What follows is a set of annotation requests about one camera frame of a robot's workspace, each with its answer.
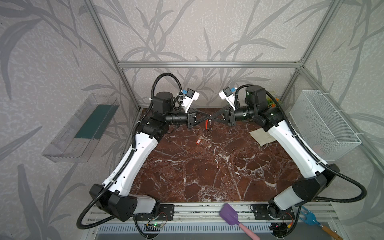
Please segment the key with red tag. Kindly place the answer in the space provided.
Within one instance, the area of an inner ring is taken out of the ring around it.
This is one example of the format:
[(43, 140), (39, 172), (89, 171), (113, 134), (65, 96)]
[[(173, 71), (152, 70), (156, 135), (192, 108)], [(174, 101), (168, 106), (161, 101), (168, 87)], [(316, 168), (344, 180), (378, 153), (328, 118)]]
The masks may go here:
[(200, 144), (202, 144), (202, 143), (204, 143), (204, 142), (206, 142), (206, 141), (207, 141), (207, 139), (206, 139), (204, 136), (200, 136), (200, 137), (198, 138), (196, 144), (197, 144), (197, 145), (200, 145)]

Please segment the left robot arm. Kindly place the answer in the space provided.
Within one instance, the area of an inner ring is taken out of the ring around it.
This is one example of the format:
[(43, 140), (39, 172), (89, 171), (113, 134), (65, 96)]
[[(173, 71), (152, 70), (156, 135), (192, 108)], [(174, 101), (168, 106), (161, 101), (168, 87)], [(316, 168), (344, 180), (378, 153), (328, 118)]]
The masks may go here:
[(90, 190), (93, 204), (110, 216), (100, 224), (118, 219), (125, 222), (132, 216), (160, 213), (160, 203), (155, 198), (132, 195), (134, 180), (149, 154), (155, 149), (172, 125), (197, 125), (196, 113), (191, 109), (200, 94), (191, 89), (182, 90), (182, 109), (177, 111), (175, 99), (169, 92), (159, 92), (152, 98), (152, 108), (134, 129), (133, 142), (121, 162), (103, 182)]

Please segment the metal keyring with red handle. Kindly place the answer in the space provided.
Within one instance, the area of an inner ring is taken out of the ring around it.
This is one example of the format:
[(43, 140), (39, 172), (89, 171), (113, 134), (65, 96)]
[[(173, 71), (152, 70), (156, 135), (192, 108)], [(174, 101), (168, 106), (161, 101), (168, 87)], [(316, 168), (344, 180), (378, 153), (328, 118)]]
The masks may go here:
[(204, 136), (208, 142), (211, 142), (213, 140), (212, 132), (213, 132), (212, 120), (207, 119), (205, 123)]

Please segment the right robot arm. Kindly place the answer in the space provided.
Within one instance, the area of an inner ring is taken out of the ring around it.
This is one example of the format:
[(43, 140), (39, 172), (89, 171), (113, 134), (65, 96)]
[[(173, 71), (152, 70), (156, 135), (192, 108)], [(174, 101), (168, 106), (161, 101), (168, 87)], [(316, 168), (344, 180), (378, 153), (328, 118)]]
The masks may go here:
[(299, 207), (314, 200), (330, 185), (335, 178), (334, 172), (338, 172), (339, 168), (331, 165), (327, 170), (323, 167), (326, 161), (315, 160), (317, 155), (299, 134), (293, 133), (293, 128), (289, 126), (290, 122), (284, 112), (277, 106), (268, 105), (269, 97), (265, 88), (255, 85), (243, 85), (242, 87), (246, 90), (246, 106), (240, 107), (239, 89), (227, 87), (219, 92), (219, 96), (229, 105), (216, 112), (212, 119), (217, 121), (217, 116), (223, 114), (224, 118), (221, 122), (227, 123), (230, 127), (235, 126), (237, 121), (253, 120), (284, 148), (299, 168), (302, 178), (268, 203), (269, 216), (278, 220), (291, 207)]

